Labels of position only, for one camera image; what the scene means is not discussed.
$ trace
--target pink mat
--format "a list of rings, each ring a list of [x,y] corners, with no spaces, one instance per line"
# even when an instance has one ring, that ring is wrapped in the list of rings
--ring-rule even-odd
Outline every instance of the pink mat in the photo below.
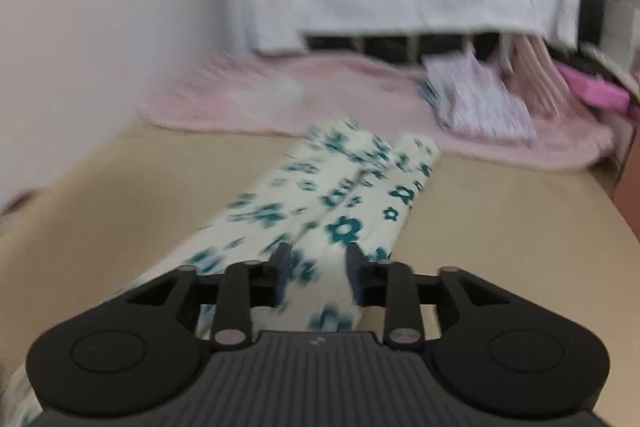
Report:
[[[507,85],[527,103],[538,139],[531,143],[471,142],[437,124],[418,95],[424,70],[401,71],[357,54],[235,60],[216,57],[191,78],[139,109],[167,128],[303,136],[308,127],[347,114],[387,140],[427,134],[449,153],[536,169],[578,169],[610,152],[613,135],[566,89],[535,38],[516,38],[515,76]]]

